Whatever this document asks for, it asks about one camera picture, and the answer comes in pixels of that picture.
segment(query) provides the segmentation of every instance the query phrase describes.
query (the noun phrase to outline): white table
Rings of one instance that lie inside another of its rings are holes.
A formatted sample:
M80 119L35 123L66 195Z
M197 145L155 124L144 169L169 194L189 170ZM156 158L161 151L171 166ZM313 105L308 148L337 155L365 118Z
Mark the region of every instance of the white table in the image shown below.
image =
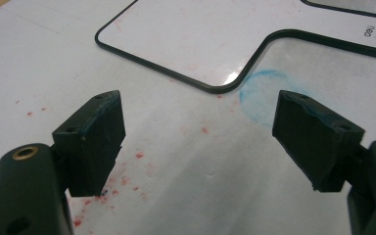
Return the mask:
M376 59L280 39L238 88L212 95L96 45L96 31L129 3L0 8L0 158L51 145L89 98L118 89L127 136L106 198L70 199L75 234L350 234L349 186L313 192L271 125L278 90L298 91L362 126L368 147Z

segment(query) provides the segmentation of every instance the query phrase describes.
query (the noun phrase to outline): black curved line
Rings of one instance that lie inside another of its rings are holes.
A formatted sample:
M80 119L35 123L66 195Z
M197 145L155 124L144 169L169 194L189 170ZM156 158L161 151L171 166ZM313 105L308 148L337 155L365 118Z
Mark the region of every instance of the black curved line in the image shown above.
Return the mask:
M97 31L97 33L95 35L96 43L101 48L104 48L108 51L111 51L115 54L118 54L118 55L120 55L120 56L122 56L122 57L124 57L124 58L126 58L130 61L136 62L136 63L138 63L142 66L148 67L148 68L150 68L154 71L159 71L163 74L166 74L170 77L173 77L175 79L178 79L180 81L188 83L188 84L190 84L190 85L192 85L196 88L207 91L211 94L226 93L226 92L232 91L233 89L238 87L241 84L241 82L243 81L243 79L247 76L248 72L252 69L255 62L258 60L259 56L264 51L264 49L267 47L267 45L270 42L272 42L276 39L280 39L280 38L288 38L288 37L289 38L297 38L297 39L301 39L301 40L304 40L304 41L313 42L313 43L317 43L317 44L321 44L321 45L325 45L325 46L329 46L329 47L334 47L334 48L342 49L342 50L345 50L345 51L350 51L350 52L354 52L354 53L357 53L357 54L376 58L376 48L375 47L368 47L368 46L364 46L364 45L360 45L360 44L356 44L356 43L352 43L352 42L348 42L348 41L344 41L344 40L340 40L340 39L336 39L336 38L332 38L332 37L323 36L323 35L320 35L320 34L315 34L315 33L307 32L307 31L297 30L297 29L283 29L283 30L275 31L275 32L269 34L268 36L266 36L264 38L264 40L261 42L261 44L258 47L258 49L256 50L256 52L253 54L253 56L250 58L250 60L246 63L246 65L244 66L244 68L242 69L242 71L240 72L240 74L237 76L237 78L234 81L232 81L229 84L222 85L222 86L212 86L212 85L208 85L208 84L206 84L202 81L196 80L192 77L186 76L182 73L179 73L175 70L167 69L165 67L157 65L155 63L152 63L152 62L147 61L145 59L142 59L140 57L134 56L134 55L127 53L125 51L119 50L118 48L107 45L107 44L105 44L105 43L103 43L99 40L98 37L99 37L100 32L103 31L103 29L105 29L110 23L112 23L115 19L117 19L121 14L123 14L128 8L130 8L137 1L138 0L135 0L134 2L132 2L128 7L126 7L117 16L115 16L111 21L106 23L102 28L100 28Z
M333 10L333 11L338 11L338 12L346 12L346 13L376 18L376 13L369 13L369 12L364 12L360 10L352 10L352 9L339 8L339 7L328 6L328 5L318 4L318 3L312 3L309 0L301 0L301 1L309 5L310 7L317 7L317 8L323 8L323 9L328 9L328 10Z

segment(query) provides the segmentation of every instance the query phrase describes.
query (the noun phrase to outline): blue marker smudge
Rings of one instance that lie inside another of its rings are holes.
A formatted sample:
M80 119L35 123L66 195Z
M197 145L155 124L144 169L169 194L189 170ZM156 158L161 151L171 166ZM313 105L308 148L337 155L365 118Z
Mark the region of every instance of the blue marker smudge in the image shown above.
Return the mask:
M245 82L239 93L242 111L248 118L266 127L273 126L280 90L309 95L279 70L260 70L246 77Z

